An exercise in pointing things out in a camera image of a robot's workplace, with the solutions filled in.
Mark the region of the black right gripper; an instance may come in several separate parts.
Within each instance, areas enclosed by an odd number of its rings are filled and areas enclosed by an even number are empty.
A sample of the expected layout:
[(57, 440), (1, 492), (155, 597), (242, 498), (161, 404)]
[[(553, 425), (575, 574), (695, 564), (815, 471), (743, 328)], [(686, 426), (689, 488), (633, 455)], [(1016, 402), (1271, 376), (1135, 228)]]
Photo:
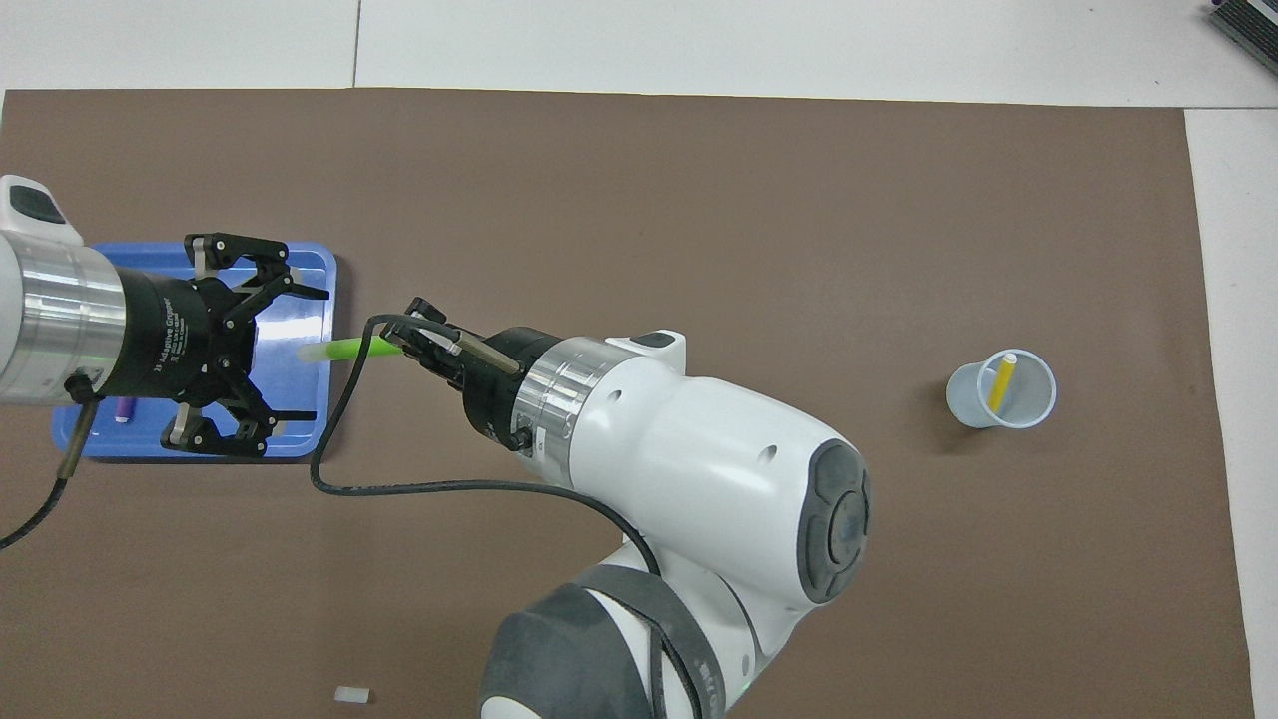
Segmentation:
[(446, 381), (463, 396), (463, 409), (470, 427), (505, 450), (520, 451), (530, 446), (530, 429), (518, 427), (514, 405), (530, 368), (561, 337), (534, 328), (507, 328), (484, 340), (484, 345), (516, 360), (515, 374), (463, 355), (454, 356), (447, 347), (463, 347), (463, 331), (447, 323), (447, 317), (428, 300), (417, 298), (406, 307), (409, 322), (403, 322), (403, 354), (420, 368)]

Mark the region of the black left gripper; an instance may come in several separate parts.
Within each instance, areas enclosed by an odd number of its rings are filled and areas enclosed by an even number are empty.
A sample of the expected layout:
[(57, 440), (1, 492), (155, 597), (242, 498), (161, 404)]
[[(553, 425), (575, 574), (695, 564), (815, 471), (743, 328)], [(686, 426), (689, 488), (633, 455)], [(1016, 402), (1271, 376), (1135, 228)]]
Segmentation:
[[(331, 292), (294, 278), (282, 241), (242, 234), (187, 235), (190, 281), (141, 269), (116, 269), (125, 300), (125, 328), (109, 374), (109, 396), (164, 397), (178, 412), (160, 444), (180, 453), (261, 458), (268, 438), (288, 420), (316, 420), (314, 410), (275, 409), (250, 375), (253, 341), (248, 324), (279, 296), (327, 301)], [(220, 281), (224, 269), (250, 261), (256, 273), (236, 287)], [(227, 329), (227, 324), (236, 324)], [(221, 360), (233, 369), (225, 372)], [(219, 404), (236, 420), (221, 435), (204, 416)]]

